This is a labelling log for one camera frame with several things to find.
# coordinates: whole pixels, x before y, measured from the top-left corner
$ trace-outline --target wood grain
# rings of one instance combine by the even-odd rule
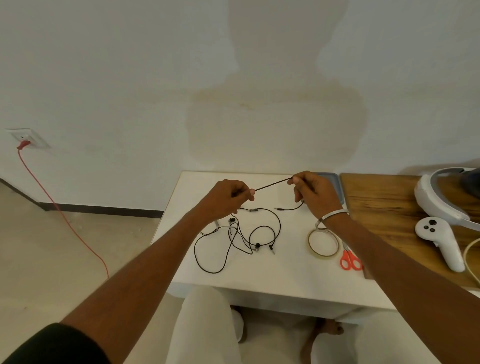
[[[418,176],[341,175],[347,206],[356,221],[432,271],[459,286],[477,289],[467,272],[451,271],[440,250],[415,234],[417,222],[427,217],[413,192],[419,179]],[[439,186],[452,203],[464,209],[474,222],[480,222],[480,201],[461,189],[458,176],[439,178]],[[459,226],[452,228],[462,252],[470,242],[480,238],[480,232]],[[480,276],[480,243],[471,248],[468,265]],[[372,279],[368,270],[365,277]]]

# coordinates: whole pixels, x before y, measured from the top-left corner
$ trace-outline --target white outlet plate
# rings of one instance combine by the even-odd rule
[[[18,143],[22,142],[23,140],[31,141],[32,143],[28,146],[28,148],[50,148],[50,146],[45,142],[45,140],[43,140],[32,129],[5,129],[5,131],[7,133],[10,133],[18,141]]]

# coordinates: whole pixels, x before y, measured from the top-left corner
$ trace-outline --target red power cord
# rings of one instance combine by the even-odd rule
[[[100,259],[103,263],[103,266],[105,267],[105,271],[107,271],[107,279],[110,278],[110,274],[108,273],[108,268],[107,268],[107,265],[105,264],[105,261],[102,259],[101,256],[99,256],[97,253],[95,253],[95,251],[90,248],[88,246],[87,243],[85,243],[85,241],[80,237],[80,235],[77,234],[77,232],[73,229],[73,227],[70,225],[70,223],[68,222],[66,216],[64,215],[64,213],[62,212],[62,210],[60,210],[60,207],[55,203],[55,201],[53,201],[53,198],[50,197],[50,195],[48,194],[48,192],[45,190],[45,188],[43,188],[42,184],[38,181],[38,179],[36,179],[35,175],[32,173],[32,171],[27,167],[27,165],[25,164],[25,161],[24,159],[22,158],[22,154],[20,153],[21,150],[23,150],[23,148],[25,148],[26,146],[29,146],[32,142],[30,142],[29,140],[24,140],[20,143],[20,145],[17,147],[18,149],[18,156],[20,157],[20,160],[22,161],[23,165],[25,166],[26,170],[28,171],[28,173],[30,173],[30,175],[33,177],[33,179],[38,183],[38,185],[40,186],[40,188],[43,190],[43,192],[45,192],[45,194],[48,196],[48,198],[50,199],[50,201],[53,203],[53,205],[55,206],[55,208],[58,210],[58,212],[60,212],[60,215],[63,217],[63,219],[65,220],[65,222],[67,223],[68,227],[73,231],[73,233],[76,235],[76,237],[88,248],[88,250],[90,250],[93,254],[95,254],[95,256]]]

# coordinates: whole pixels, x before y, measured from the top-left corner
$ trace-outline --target white table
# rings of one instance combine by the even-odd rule
[[[175,187],[152,243],[173,227],[185,213],[200,201],[217,181],[241,180],[251,188],[260,188],[288,178],[288,175],[240,174],[184,171]],[[259,191],[254,202],[244,207],[293,208],[293,187],[286,182]],[[306,236],[314,229],[316,218],[306,205],[295,211],[275,211],[282,228],[272,254],[268,246],[258,253],[247,255],[232,248],[225,269],[219,274],[203,272],[195,262],[193,244],[186,254],[168,289],[174,296],[184,298],[192,287],[208,285],[222,291],[230,304],[268,309],[300,315],[338,318],[359,307],[394,310],[394,306],[377,283],[367,280],[362,272],[344,271],[340,265],[341,252],[330,260],[315,257],[308,249]],[[267,211],[238,214],[245,235],[259,225],[270,225],[276,231],[278,221]],[[228,225],[228,218],[220,220]],[[210,232],[214,224],[204,229]],[[268,242],[272,232],[262,229],[255,233],[258,242]],[[237,246],[243,246],[238,237]],[[210,270],[223,265],[230,241],[227,228],[203,238],[197,246],[201,264]]]

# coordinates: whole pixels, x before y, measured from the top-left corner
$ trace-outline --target white controller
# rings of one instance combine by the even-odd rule
[[[442,218],[423,218],[415,226],[415,232],[422,239],[430,240],[440,248],[445,262],[452,271],[465,270],[462,253],[448,222]]]

